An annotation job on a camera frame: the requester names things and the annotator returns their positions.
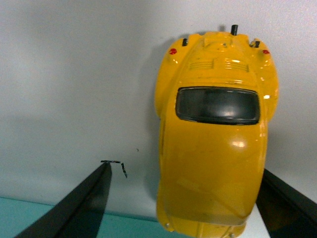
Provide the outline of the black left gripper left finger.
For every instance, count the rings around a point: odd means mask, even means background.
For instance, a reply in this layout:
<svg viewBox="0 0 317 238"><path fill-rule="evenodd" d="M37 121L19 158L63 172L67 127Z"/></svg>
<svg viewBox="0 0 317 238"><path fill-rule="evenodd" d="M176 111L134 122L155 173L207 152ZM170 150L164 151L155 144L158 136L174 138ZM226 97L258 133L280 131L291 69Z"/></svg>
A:
<svg viewBox="0 0 317 238"><path fill-rule="evenodd" d="M17 238L95 238L106 209L111 165L103 163Z"/></svg>

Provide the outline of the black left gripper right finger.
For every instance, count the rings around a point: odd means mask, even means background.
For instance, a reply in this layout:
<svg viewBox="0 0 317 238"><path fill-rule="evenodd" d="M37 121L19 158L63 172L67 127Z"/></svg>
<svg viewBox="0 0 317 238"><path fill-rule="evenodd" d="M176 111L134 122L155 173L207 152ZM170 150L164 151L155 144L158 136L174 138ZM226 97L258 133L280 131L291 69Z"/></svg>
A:
<svg viewBox="0 0 317 238"><path fill-rule="evenodd" d="M267 169L256 205L271 238L317 236L317 204Z"/></svg>

